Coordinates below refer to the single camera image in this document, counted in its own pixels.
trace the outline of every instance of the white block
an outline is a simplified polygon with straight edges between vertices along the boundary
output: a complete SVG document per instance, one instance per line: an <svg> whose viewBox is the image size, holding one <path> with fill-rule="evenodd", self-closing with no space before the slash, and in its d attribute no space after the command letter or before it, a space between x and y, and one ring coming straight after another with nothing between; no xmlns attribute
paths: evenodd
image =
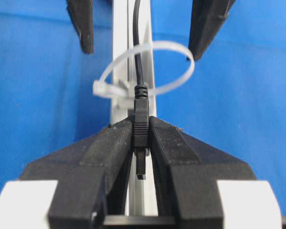
<svg viewBox="0 0 286 229"><path fill-rule="evenodd" d="M281 229L281 212L267 181L218 180L224 229Z"/></svg>
<svg viewBox="0 0 286 229"><path fill-rule="evenodd" d="M50 229L57 180L10 181L0 194L0 229Z"/></svg>

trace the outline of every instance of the black cable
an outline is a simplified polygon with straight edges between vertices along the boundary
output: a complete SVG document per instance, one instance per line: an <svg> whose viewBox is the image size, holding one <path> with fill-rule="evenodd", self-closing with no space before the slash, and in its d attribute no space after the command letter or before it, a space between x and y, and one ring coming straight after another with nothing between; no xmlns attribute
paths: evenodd
<svg viewBox="0 0 286 229"><path fill-rule="evenodd" d="M139 42L139 8L141 0L136 0L133 10L133 45L138 45ZM135 71L137 74L137 84L144 84L143 72L142 72L142 61L141 54L136 54L134 56L135 61Z"/></svg>

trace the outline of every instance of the blue backdrop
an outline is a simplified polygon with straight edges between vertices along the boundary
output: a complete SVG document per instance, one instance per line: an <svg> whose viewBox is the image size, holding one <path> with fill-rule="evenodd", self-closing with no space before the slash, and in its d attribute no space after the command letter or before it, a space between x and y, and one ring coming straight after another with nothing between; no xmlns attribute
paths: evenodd
<svg viewBox="0 0 286 229"><path fill-rule="evenodd" d="M188 44L192 0L152 0L154 40ZM112 9L94 1L95 53L81 53L65 0L0 1L0 190L26 164L97 133L110 101L92 81L112 60ZM155 52L156 84L184 57ZM161 119L248 162L286 215L286 0L237 0L185 85L157 97Z"/></svg>

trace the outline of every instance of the zip tie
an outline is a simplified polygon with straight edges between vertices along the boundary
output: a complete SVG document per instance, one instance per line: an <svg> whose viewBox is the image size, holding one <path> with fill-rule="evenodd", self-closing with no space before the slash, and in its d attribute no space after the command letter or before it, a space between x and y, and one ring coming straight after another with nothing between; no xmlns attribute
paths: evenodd
<svg viewBox="0 0 286 229"><path fill-rule="evenodd" d="M195 62L194 62L194 58L193 58L191 51L184 45L176 43L176 42L156 41L152 43L136 45L132 49L128 49L123 54L118 56L114 61L112 61L107 66L105 71L102 73L100 80L95 80L93 82L93 94L103 97L103 98L129 97L127 89L119 87L118 85L106 83L105 80L108 77L108 75L111 73L111 71L120 62L131 57L132 55L136 55L142 52L152 51L152 50L170 50L170 51L184 54L191 61L191 64L189 68L186 70L186 72L183 75L181 75L178 79L168 84L165 84L163 86L149 89L148 94L150 96L164 94L166 92L169 92L181 86L182 84L184 84L191 77L192 73L194 72L194 68L195 68Z"/></svg>

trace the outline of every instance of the cable strain relief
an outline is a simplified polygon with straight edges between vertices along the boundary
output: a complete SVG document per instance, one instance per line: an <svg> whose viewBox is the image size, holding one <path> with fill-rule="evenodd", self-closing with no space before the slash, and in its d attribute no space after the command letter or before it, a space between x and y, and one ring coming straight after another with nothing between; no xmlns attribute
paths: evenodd
<svg viewBox="0 0 286 229"><path fill-rule="evenodd" d="M139 84L134 87L134 97L136 99L148 99L148 87L145 84Z"/></svg>

